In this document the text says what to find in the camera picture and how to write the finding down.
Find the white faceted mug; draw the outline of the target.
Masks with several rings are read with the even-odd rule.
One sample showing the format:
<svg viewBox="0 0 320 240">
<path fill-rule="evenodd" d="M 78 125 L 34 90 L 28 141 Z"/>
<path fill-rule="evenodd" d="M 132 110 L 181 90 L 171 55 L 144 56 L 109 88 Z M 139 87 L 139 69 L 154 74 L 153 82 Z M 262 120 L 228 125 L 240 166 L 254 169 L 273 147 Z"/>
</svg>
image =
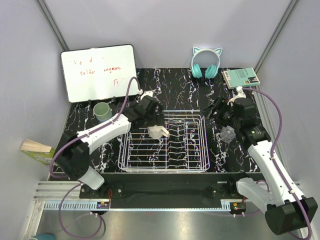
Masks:
<svg viewBox="0 0 320 240">
<path fill-rule="evenodd" d="M 162 136 L 168 138 L 170 136 L 169 131 L 164 126 L 149 126 L 147 130 L 148 135 L 153 139 L 160 139 Z"/>
</svg>

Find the clear glass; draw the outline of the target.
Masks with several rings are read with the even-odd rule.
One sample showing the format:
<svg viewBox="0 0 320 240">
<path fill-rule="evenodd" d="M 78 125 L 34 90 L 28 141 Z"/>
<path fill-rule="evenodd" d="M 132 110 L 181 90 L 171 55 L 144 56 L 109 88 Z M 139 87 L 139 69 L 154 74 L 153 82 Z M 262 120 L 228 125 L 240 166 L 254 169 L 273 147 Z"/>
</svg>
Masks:
<svg viewBox="0 0 320 240">
<path fill-rule="evenodd" d="M 236 138 L 235 130 L 231 126 L 223 126 L 218 133 L 218 140 L 230 144 Z"/>
</svg>

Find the green plastic cup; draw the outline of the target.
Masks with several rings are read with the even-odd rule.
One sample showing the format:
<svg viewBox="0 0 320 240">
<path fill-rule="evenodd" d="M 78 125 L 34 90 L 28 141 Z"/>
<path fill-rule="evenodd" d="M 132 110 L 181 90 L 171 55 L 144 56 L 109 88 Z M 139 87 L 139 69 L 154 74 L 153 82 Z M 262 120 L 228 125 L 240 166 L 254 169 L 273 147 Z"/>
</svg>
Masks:
<svg viewBox="0 0 320 240">
<path fill-rule="evenodd" d="M 95 116 L 110 116 L 112 109 L 106 102 L 99 102 L 93 107 L 93 113 Z"/>
</svg>

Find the blue plastic cup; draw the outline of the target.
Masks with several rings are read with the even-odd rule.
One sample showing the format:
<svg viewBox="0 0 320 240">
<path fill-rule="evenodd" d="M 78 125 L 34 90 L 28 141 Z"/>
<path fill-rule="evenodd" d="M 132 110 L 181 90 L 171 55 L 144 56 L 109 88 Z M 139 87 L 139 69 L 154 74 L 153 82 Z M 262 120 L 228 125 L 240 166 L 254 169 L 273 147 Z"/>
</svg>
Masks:
<svg viewBox="0 0 320 240">
<path fill-rule="evenodd" d="M 103 123 L 103 122 L 109 120 L 110 118 L 112 118 L 113 116 L 112 115 L 104 115 L 104 116 L 96 115 L 95 117 L 100 123 Z"/>
</svg>

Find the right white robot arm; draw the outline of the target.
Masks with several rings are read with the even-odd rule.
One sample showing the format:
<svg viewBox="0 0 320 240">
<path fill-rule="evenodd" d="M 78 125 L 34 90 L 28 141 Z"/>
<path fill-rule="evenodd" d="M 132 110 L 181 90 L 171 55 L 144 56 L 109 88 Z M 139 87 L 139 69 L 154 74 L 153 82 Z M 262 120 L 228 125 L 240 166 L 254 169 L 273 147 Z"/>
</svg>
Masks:
<svg viewBox="0 0 320 240">
<path fill-rule="evenodd" d="M 271 138 L 257 119 L 257 110 L 250 98 L 232 102 L 218 97 L 201 111 L 223 127 L 231 127 L 235 137 L 260 168 L 269 190 L 258 186 L 250 177 L 243 177 L 227 185 L 228 195 L 241 195 L 254 203 L 263 213 L 266 223 L 275 235 L 306 228 L 312 221 L 318 204 L 306 197 L 289 176 L 272 150 Z"/>
</svg>

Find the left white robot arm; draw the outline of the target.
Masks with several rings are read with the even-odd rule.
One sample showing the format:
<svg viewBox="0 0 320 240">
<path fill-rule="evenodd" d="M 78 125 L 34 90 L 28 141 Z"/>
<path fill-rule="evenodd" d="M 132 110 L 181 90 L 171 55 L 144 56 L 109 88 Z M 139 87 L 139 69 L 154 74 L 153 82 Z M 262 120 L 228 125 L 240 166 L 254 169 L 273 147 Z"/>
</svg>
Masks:
<svg viewBox="0 0 320 240">
<path fill-rule="evenodd" d="M 151 128 L 150 136 L 168 137 L 165 129 L 163 105 L 154 97 L 143 95 L 138 104 L 122 107 L 112 118 L 78 133 L 65 132 L 53 156 L 71 181 L 79 181 L 97 198 L 108 193 L 105 179 L 90 166 L 90 155 L 106 142 L 140 128 Z"/>
</svg>

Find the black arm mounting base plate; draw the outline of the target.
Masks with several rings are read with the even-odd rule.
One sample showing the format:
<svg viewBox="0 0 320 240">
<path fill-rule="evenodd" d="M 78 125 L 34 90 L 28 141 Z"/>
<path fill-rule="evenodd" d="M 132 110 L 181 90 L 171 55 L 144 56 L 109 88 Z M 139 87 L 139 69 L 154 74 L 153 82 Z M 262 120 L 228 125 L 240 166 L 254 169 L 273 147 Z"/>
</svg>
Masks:
<svg viewBox="0 0 320 240">
<path fill-rule="evenodd" d="M 235 181 L 264 179 L 261 173 L 104 173 L 104 185 L 80 188 L 81 199 L 107 199 L 111 209 L 213 209 L 221 200 L 239 199 Z"/>
</svg>

